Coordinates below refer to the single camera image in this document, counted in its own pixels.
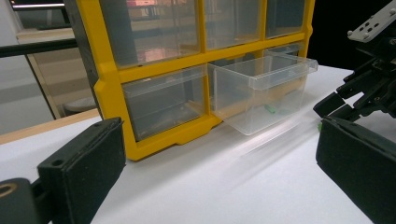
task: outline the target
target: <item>table surface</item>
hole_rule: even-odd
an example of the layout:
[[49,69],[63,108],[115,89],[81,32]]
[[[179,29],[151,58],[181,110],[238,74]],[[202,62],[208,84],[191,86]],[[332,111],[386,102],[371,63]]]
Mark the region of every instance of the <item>table surface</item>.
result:
[[[320,118],[312,108],[349,74],[320,66],[308,75],[301,111],[270,129],[245,136],[223,122],[186,145],[127,161],[92,223],[372,223],[315,159]],[[4,143],[0,180],[36,180],[41,161],[99,120]],[[389,115],[359,123],[396,141]]]

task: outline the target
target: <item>white table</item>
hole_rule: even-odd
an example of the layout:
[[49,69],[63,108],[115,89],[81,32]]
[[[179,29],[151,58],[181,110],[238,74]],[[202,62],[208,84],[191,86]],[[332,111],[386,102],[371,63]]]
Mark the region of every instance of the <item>white table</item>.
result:
[[[326,66],[310,74],[302,110],[279,124],[298,125],[278,137],[285,126],[244,136],[221,123],[186,145],[127,161],[92,223],[372,223],[315,159],[320,118],[312,108],[349,74]],[[98,120],[3,144],[0,180],[36,180],[41,161]],[[395,122],[382,113],[360,120],[393,141]]]

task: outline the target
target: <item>yellow frame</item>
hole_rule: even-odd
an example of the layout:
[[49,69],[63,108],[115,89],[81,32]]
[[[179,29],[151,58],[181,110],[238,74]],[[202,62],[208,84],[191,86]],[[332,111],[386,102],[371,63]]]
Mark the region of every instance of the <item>yellow frame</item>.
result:
[[174,60],[151,63],[119,69],[113,58],[110,42],[106,32],[102,10],[99,0],[77,0],[78,10],[81,15],[85,31],[92,49],[92,56],[96,65],[99,80],[93,90],[97,98],[99,109],[104,119],[121,117],[123,123],[123,136],[126,156],[133,161],[141,160],[148,155],[163,150],[174,144],[185,144],[197,137],[208,133],[214,126],[221,123],[210,111],[208,77],[204,77],[205,88],[205,114],[198,119],[181,124],[171,130],[156,134],[142,141],[134,140],[134,132],[130,121],[127,106],[122,92],[122,84],[145,77],[154,77],[177,71],[197,64],[234,58],[248,52],[253,52],[256,57],[262,56],[262,51],[271,47],[287,45],[295,42],[304,43],[304,48],[299,51],[299,56],[306,57],[309,37],[312,35],[312,17],[315,0],[305,0],[303,28],[300,33],[284,35],[281,37],[265,39],[265,18],[267,1],[262,0],[262,30],[260,40],[244,45],[229,47],[227,49],[207,50],[205,42],[205,0],[197,0],[198,27],[201,52],[195,55],[177,58]]

